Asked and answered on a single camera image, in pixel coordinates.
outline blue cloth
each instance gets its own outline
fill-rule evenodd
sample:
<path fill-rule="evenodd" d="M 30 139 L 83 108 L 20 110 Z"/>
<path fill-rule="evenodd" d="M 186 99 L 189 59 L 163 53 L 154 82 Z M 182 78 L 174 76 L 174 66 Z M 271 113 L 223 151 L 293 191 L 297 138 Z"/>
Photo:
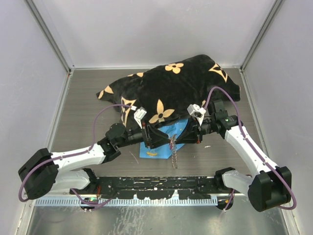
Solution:
<path fill-rule="evenodd" d="M 177 138 L 181 135 L 187 125 L 188 119 L 180 119 L 175 124 L 170 126 L 162 126 L 160 131 L 168 134 L 169 137 L 172 137 L 174 134 L 177 134 Z M 183 147 L 184 144 L 177 144 L 176 149 L 179 150 Z M 165 144 L 159 148 L 149 149 L 145 147 L 144 142 L 140 143 L 140 153 L 139 157 L 141 158 L 154 158 L 154 159 L 168 159 L 172 155 L 170 146 Z"/>

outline white bracket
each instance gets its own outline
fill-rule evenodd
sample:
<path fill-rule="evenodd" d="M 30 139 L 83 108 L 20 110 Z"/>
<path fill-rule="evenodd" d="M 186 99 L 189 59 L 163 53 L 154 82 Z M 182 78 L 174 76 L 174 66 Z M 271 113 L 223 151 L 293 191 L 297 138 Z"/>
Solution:
<path fill-rule="evenodd" d="M 252 184 L 253 178 L 241 174 L 237 170 L 225 172 L 222 178 L 227 188 L 233 188 L 248 197 L 249 186 Z"/>
<path fill-rule="evenodd" d="M 70 171 L 58 174 L 50 191 L 69 188 L 84 189 L 89 183 L 89 176 L 84 170 Z"/>
<path fill-rule="evenodd" d="M 198 120 L 201 126 L 206 110 L 204 108 L 200 108 L 198 104 L 191 104 L 188 106 L 187 111 L 190 114 L 190 116 L 195 117 Z"/>
<path fill-rule="evenodd" d="M 140 107 L 140 108 L 137 109 L 136 112 L 134 113 L 135 121 L 138 123 L 138 125 L 140 126 L 141 129 L 142 129 L 141 120 L 143 119 L 143 117 L 144 117 L 146 114 L 147 114 L 147 111 L 146 111 L 143 107 Z"/>

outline tan flower print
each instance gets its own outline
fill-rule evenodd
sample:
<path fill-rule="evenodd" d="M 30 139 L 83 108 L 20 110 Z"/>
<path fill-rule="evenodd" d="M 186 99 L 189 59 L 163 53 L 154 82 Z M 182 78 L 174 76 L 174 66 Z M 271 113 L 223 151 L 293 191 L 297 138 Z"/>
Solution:
<path fill-rule="evenodd" d="M 143 77 L 143 73 L 144 72 L 138 72 L 138 73 L 136 73 L 136 75 L 138 76 L 138 77 Z"/>
<path fill-rule="evenodd" d="M 110 93 L 110 94 L 114 94 L 114 92 L 112 91 L 112 88 L 110 86 L 107 86 L 104 90 L 102 90 L 98 96 L 98 99 L 101 99 L 104 92 L 106 93 Z"/>
<path fill-rule="evenodd" d="M 138 72 L 138 73 L 136 73 L 136 74 L 137 74 L 138 77 L 143 77 L 143 73 L 144 73 L 144 72 Z"/>
<path fill-rule="evenodd" d="M 228 78 L 227 73 L 217 63 L 215 63 L 215 65 L 212 68 L 210 68 L 209 71 L 218 73 L 220 76 L 222 76 L 225 82 L 227 82 Z"/>
<path fill-rule="evenodd" d="M 157 121 L 159 122 L 163 122 L 165 121 L 165 117 L 168 118 L 175 110 L 174 109 L 168 109 L 168 110 L 164 110 L 164 106 L 162 101 L 159 99 L 157 101 L 157 106 L 156 106 L 156 111 L 157 114 L 154 115 L 150 120 L 149 123 L 155 123 Z"/>
<path fill-rule="evenodd" d="M 178 73 L 180 73 L 180 68 L 183 66 L 184 66 L 183 63 L 177 63 L 177 64 L 173 63 L 173 64 L 166 65 L 165 70 L 166 71 L 173 71 L 173 73 L 178 74 Z"/>
<path fill-rule="evenodd" d="M 136 102 L 136 99 L 134 99 L 134 100 L 127 100 L 124 97 L 121 97 L 121 103 L 122 104 L 133 106 L 135 102 Z M 121 119 L 122 119 L 123 125 L 125 127 L 126 127 L 126 124 L 127 124 L 127 118 L 128 118 L 128 114 L 129 114 L 130 110 L 131 110 L 131 108 L 122 107 Z"/>

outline velvet pillow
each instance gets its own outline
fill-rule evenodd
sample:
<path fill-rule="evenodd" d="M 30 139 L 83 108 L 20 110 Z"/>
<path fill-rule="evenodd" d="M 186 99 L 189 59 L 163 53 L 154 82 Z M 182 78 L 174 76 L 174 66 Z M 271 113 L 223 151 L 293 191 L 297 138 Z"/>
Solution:
<path fill-rule="evenodd" d="M 235 101 L 240 100 L 240 87 L 227 73 L 207 55 L 197 55 L 151 70 L 130 74 L 109 84 L 97 93 L 100 100 L 113 104 L 127 104 L 147 110 L 145 118 L 156 127 L 188 115 L 190 104 L 203 106 L 210 89 L 223 88 Z M 211 100 L 228 100 L 218 90 Z M 130 108 L 117 108 L 121 112 L 122 123 L 137 128 L 134 111 Z"/>

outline white wall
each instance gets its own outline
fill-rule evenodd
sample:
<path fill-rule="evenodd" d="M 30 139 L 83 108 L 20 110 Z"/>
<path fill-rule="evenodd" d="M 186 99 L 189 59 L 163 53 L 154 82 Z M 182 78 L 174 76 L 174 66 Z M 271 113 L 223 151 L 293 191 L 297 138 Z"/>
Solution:
<path fill-rule="evenodd" d="M 312 234 L 313 1 L 286 0 L 246 74 L 270 156 L 292 172 L 296 220 Z"/>
<path fill-rule="evenodd" d="M 77 68 L 149 67 L 199 53 L 231 67 L 242 64 L 274 0 L 34 2 Z"/>
<path fill-rule="evenodd" d="M 19 168 L 46 145 L 66 71 L 22 0 L 0 1 L 0 234 L 17 227 Z"/>

